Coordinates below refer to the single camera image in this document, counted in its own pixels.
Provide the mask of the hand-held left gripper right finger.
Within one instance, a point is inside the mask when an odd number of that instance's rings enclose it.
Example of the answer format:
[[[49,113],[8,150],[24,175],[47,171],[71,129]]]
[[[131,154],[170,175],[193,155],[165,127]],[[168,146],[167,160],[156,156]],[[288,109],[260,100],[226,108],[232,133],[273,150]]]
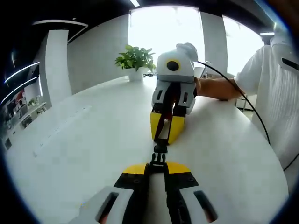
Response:
[[[173,224],[211,224],[218,214],[191,173],[183,164],[165,164],[166,205]]]

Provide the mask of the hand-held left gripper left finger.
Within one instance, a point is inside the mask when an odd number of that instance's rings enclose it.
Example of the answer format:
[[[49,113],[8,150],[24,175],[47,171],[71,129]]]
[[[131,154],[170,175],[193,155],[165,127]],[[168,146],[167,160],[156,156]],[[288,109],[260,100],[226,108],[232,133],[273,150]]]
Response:
[[[84,202],[70,224],[141,224],[149,193],[149,164],[127,167],[114,186]]]

